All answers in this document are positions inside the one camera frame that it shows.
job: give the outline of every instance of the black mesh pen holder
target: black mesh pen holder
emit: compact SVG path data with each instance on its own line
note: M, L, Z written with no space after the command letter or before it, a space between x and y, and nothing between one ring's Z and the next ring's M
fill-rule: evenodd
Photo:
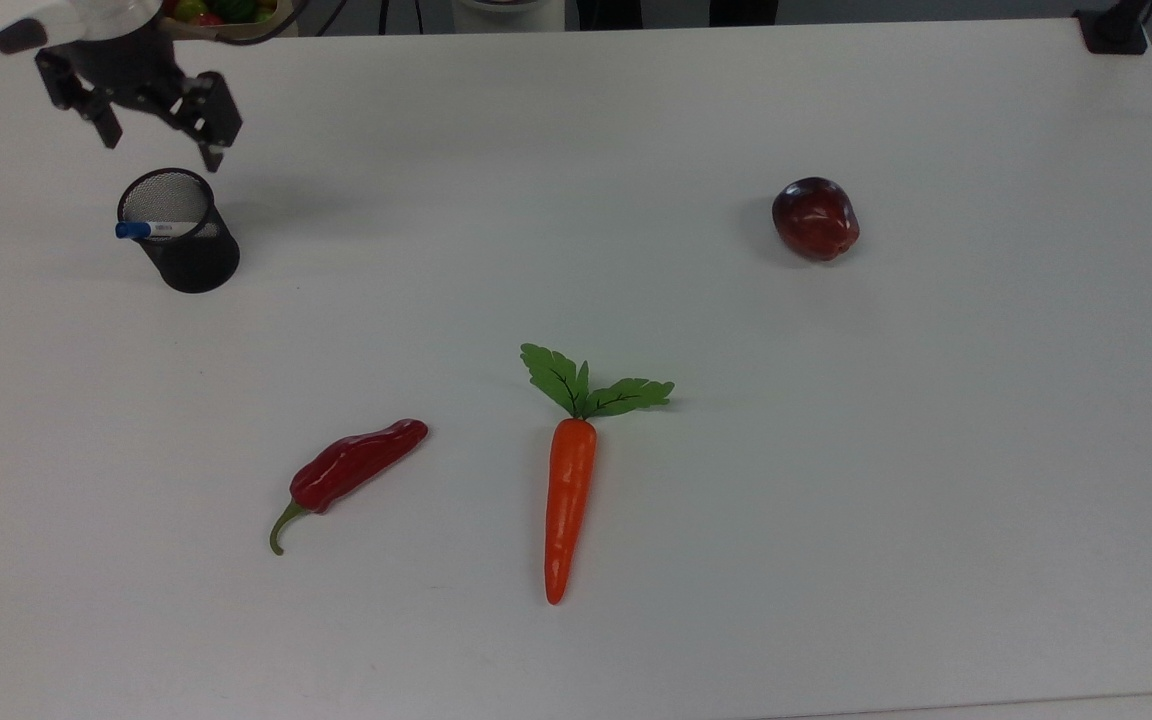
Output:
M175 228L168 233L175 237L132 237L173 290L214 290L238 267L238 243L220 219L211 187L196 173L162 168L141 176L118 202L118 220Z

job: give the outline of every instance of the blue marker cap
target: blue marker cap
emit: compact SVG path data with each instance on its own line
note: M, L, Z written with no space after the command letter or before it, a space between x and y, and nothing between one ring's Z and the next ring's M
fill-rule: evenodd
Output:
M150 237L150 223L116 223L114 225L114 234L120 240Z

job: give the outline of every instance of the floor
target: floor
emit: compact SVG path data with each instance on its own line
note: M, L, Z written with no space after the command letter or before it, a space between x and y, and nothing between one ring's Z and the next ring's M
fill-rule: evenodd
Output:
M328 35L376 35L381 0L343 0ZM388 32L417 32L416 1L392 0ZM453 32L452 3L422 0L426 33ZM567 1L567 28L577 26L576 1ZM308 0L302 35L314 35L335 8L334 0ZM706 26L708 0L641 0L647 28ZM781 0L778 24L908 22L908 20L1068 18L1075 9L1105 9L1112 0ZM1152 18L1149 20L1152 41Z

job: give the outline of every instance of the chili pepper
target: chili pepper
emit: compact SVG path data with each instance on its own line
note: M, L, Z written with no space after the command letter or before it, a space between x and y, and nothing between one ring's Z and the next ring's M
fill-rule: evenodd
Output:
M550 498L545 503L545 600L558 605L567 592L594 475L598 432L588 419L667 406L673 382L626 378L590 392L589 363L576 369L562 354L535 344L522 346L522 361L531 370L531 384L571 415L558 423L550 442Z
M285 524L306 511L324 514L339 498L415 450L425 435L429 425L407 419L374 433L340 438L326 447L291 478L291 502L270 530L270 550L283 555L278 535Z

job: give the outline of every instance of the white cylinder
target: white cylinder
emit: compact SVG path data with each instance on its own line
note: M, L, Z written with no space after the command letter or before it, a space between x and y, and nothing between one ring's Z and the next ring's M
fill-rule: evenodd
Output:
M562 32L566 0L452 0L456 32Z

